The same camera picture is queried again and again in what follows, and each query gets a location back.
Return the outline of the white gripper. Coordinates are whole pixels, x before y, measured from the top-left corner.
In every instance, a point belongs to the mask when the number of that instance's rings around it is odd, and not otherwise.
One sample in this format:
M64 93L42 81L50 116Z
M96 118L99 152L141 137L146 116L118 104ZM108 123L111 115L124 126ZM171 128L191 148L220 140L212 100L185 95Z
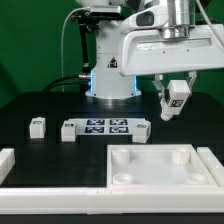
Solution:
M186 72L185 89L191 91L197 79L196 70L223 67L224 47L207 25L193 28L187 39L165 40L158 30L134 31L119 44L119 73L155 74L152 83L160 97L165 96L161 74Z

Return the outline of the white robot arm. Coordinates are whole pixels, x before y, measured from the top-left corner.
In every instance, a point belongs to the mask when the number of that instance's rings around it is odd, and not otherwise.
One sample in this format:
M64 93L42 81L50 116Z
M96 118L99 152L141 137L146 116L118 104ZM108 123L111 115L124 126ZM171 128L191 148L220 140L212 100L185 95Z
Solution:
M224 25L194 22L198 0L76 0L96 26L97 62L87 95L136 96L135 78L224 67Z

